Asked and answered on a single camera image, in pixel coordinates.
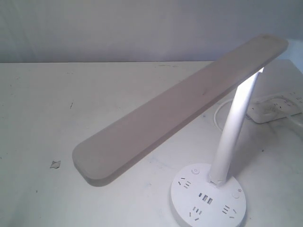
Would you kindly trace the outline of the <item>white desk lamp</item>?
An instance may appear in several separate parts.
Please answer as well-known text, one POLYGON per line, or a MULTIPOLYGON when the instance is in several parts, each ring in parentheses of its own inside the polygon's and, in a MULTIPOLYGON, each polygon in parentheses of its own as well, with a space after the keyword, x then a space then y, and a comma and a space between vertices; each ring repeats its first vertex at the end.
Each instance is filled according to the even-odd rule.
POLYGON ((78 144, 73 163, 91 185, 103 186, 153 151, 209 107, 235 90, 213 163, 182 168, 169 193, 182 227, 238 227, 247 202, 229 174, 251 95, 263 69, 288 41, 258 35, 78 144))

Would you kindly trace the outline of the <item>white power strip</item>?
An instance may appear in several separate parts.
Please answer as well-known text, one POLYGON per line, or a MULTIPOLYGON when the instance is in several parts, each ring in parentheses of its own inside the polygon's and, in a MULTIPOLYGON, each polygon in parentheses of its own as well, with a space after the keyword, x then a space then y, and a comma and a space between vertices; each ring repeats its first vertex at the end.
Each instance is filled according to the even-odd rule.
POLYGON ((298 91, 280 92, 251 100, 247 116, 263 124, 303 112, 303 94, 298 91))

